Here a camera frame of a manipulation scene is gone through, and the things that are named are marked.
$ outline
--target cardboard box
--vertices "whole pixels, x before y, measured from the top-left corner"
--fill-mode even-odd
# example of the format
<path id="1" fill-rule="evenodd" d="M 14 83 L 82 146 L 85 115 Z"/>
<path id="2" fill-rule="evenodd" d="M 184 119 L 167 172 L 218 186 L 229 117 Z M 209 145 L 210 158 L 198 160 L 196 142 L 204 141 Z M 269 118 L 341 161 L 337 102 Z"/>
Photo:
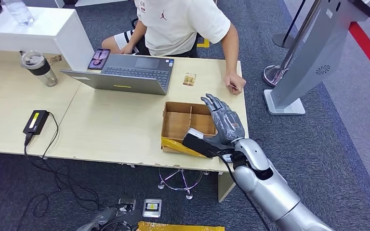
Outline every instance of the cardboard box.
<path id="1" fill-rule="evenodd" d="M 163 112 L 161 140 L 170 139 L 182 144 L 189 128 L 202 132 L 207 137 L 216 134 L 211 112 L 204 104 L 166 102 Z M 161 149 L 167 152 L 180 152 L 164 145 Z"/>

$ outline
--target laptop keyboard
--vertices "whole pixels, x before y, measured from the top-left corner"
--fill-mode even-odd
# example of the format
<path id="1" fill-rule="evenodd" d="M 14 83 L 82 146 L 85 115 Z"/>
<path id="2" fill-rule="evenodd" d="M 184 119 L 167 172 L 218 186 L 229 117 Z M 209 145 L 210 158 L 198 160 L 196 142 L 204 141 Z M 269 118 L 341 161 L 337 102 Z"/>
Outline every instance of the laptop keyboard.
<path id="1" fill-rule="evenodd" d="M 161 86 L 165 87 L 167 85 L 169 72 L 105 66 L 101 73 L 116 76 L 156 78 L 158 82 L 161 84 Z"/>

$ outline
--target laptop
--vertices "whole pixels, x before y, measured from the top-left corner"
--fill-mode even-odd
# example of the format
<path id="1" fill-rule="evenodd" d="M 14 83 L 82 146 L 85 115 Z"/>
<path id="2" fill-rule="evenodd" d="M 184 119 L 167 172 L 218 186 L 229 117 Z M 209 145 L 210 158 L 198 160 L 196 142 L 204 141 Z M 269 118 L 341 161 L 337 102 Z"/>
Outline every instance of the laptop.
<path id="1" fill-rule="evenodd" d="M 101 73 L 61 70 L 94 89 L 166 95 L 174 59 L 111 54 Z"/>

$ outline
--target yellow tape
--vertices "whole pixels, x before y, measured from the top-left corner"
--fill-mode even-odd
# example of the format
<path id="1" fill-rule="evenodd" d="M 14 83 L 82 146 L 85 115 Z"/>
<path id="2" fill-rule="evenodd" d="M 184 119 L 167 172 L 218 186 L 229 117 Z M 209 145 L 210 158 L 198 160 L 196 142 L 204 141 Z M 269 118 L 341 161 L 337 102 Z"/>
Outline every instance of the yellow tape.
<path id="1" fill-rule="evenodd" d="M 209 40 L 206 38 L 203 39 L 203 43 L 198 43 L 197 47 L 209 48 Z"/>
<path id="2" fill-rule="evenodd" d="M 121 85 L 113 85 L 114 87 L 118 87 L 118 88 L 131 88 L 130 86 L 121 86 Z"/>
<path id="3" fill-rule="evenodd" d="M 145 221 L 140 221 L 138 226 L 137 231 L 225 231 L 220 226 L 167 225 Z"/>
<path id="4" fill-rule="evenodd" d="M 205 157 L 204 155 L 202 155 L 200 153 L 197 153 L 194 150 L 189 149 L 189 148 L 183 146 L 180 142 L 173 141 L 171 139 L 167 139 L 167 138 L 161 137 L 161 144 L 162 144 L 162 146 L 169 147 L 169 148 L 172 148 L 174 150 L 177 150 L 177 151 L 180 151 L 180 152 L 189 154 L 189 155 L 194 155 L 194 156 L 199 156 L 199 157 Z"/>

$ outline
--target yellow bag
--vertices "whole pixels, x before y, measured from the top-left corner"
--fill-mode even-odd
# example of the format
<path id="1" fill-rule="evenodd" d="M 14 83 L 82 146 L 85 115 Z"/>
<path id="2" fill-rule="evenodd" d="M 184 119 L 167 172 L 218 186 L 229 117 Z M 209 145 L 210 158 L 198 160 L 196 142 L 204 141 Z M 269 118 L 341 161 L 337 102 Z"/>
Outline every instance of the yellow bag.
<path id="1" fill-rule="evenodd" d="M 154 222 L 141 221 L 137 231 L 225 231 L 224 227 L 193 226 L 193 225 L 167 225 Z"/>
<path id="2" fill-rule="evenodd" d="M 206 156 L 204 156 L 200 153 L 197 153 L 197 152 L 195 152 L 194 150 L 192 150 L 190 148 L 185 147 L 180 142 L 177 142 L 177 141 L 174 141 L 174 140 L 171 140 L 171 139 L 168 139 L 168 138 L 161 137 L 161 144 L 162 144 L 162 146 L 172 148 L 172 149 L 180 151 L 182 153 L 186 153 L 186 154 L 189 154 L 189 155 L 206 158 Z"/>

